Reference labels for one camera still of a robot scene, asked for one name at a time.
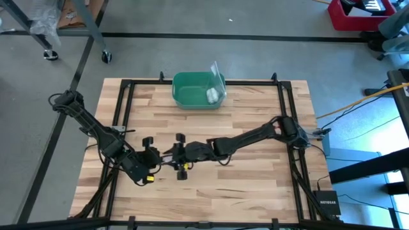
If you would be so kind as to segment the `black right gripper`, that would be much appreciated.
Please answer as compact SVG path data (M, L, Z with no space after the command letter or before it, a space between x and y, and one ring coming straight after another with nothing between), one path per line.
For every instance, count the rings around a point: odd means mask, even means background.
M162 162L161 165L174 167L177 171L177 180L186 180L188 178L187 171L191 169L195 162L202 162L211 159L213 150L208 144L202 142L190 142L185 144L185 135L176 134L176 143L173 148L163 152L163 155L172 155L172 161ZM183 164L188 164L189 168L185 170Z

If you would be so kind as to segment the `white bandage roll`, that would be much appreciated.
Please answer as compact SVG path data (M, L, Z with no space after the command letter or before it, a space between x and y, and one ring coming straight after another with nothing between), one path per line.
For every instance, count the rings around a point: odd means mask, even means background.
M206 91L206 98L209 104L216 104L219 101L219 93L215 88Z

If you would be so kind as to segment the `green plastic bin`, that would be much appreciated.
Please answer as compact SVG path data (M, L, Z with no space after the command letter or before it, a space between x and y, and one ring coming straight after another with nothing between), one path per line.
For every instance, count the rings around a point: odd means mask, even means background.
M180 72L173 78L172 96L177 106L184 110L214 110L222 102L210 105L206 99L206 89L210 72Z

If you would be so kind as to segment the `upright clear plastic bag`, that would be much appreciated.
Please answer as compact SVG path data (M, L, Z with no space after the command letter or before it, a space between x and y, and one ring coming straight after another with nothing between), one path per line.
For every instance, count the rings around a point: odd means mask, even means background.
M210 88L215 88L219 93L219 101L211 105L220 104L223 101L223 99L225 99L225 97L227 96L227 92L224 77L219 72L219 68L216 61L214 61L210 67L210 77L208 80L208 86L206 91Z

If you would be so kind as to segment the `grey metal wheeled rack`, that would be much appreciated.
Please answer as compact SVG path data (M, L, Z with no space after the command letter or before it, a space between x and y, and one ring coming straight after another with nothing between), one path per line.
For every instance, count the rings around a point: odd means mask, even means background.
M33 0L25 0L26 3L30 2L32 4ZM58 36L67 35L67 36L91 36L94 41L100 46L102 50L102 61L104 63L110 63L112 60L112 54L107 48L102 33L99 30L99 20L102 18L102 13L105 10L105 6L108 0L104 0L101 10L96 18L93 20L90 13L88 13L85 5L80 3L79 0L73 0L74 5L76 6L77 11L80 13L80 16L84 20L84 27L75 27L75 28L64 28L58 29ZM22 33L30 35L37 43L39 43L44 52L43 58L48 61L55 61L58 59L58 54L54 51L52 44L48 41L49 36L42 34L32 34L30 33L31 19L29 18L30 12L28 14L24 13L14 2L14 0L0 0L0 11L5 10L8 12L11 17L16 20L19 25L22 27Z

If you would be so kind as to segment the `black Netgear box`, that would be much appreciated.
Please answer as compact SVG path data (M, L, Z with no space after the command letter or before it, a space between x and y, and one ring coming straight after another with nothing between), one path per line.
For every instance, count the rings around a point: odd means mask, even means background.
M329 215L340 216L341 210L336 191L334 190L315 190L314 195L320 204L320 207Z

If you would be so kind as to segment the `brown cardboard box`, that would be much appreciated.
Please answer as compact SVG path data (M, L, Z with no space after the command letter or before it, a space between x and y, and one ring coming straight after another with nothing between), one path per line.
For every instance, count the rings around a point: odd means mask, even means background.
M91 18L96 20L99 11L102 8L104 0L79 0L80 3L83 3L90 13ZM61 16L59 18L59 22L57 25L58 29L64 28L75 28L75 27L84 27L85 23L80 13L77 11L76 6L73 3L73 0L65 0L62 10Z

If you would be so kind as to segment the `clear plastic wrap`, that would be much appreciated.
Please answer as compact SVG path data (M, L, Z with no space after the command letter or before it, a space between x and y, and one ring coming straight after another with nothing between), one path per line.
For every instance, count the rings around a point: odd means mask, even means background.
M32 21L30 33L49 36L60 46L57 27L64 2L65 0L33 0L29 16Z

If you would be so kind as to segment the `black metal beam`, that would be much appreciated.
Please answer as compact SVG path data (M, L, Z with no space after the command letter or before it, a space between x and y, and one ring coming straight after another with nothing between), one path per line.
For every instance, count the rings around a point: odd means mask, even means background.
M342 183L398 169L409 188L409 148L336 169L329 172L329 176L332 183Z

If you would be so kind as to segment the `red plastic bin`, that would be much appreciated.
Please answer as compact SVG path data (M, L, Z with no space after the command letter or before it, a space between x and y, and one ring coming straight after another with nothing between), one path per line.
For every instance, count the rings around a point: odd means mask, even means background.
M341 0L332 0L327 8L333 28L337 31L377 31L378 25L396 13L390 0L380 0L385 13L381 16L349 16L344 13Z

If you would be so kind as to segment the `person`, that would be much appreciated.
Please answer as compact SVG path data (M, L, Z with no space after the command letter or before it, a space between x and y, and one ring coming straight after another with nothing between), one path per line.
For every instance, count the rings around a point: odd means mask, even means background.
M363 31L359 34L369 49L379 52L377 60L381 61L390 53L409 53L409 31L401 35L401 30L409 24L409 4L385 19L378 25L377 31Z

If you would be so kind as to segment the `black metal table frame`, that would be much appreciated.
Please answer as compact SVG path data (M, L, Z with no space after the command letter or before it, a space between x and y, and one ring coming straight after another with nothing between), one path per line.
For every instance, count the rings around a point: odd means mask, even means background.
M229 98L217 110L177 108L169 80L106 79L97 117L118 119L129 128L127 141L141 148L144 137L165 151L177 133L187 141L233 136L278 114L315 125L306 81L230 80ZM335 218L318 208L313 190L327 173L318 149L302 150L265 140L238 150L228 165L197 163L187 180L163 167L155 182L140 187L123 172L113 176L100 199L97 217L114 226L148 227L325 227Z

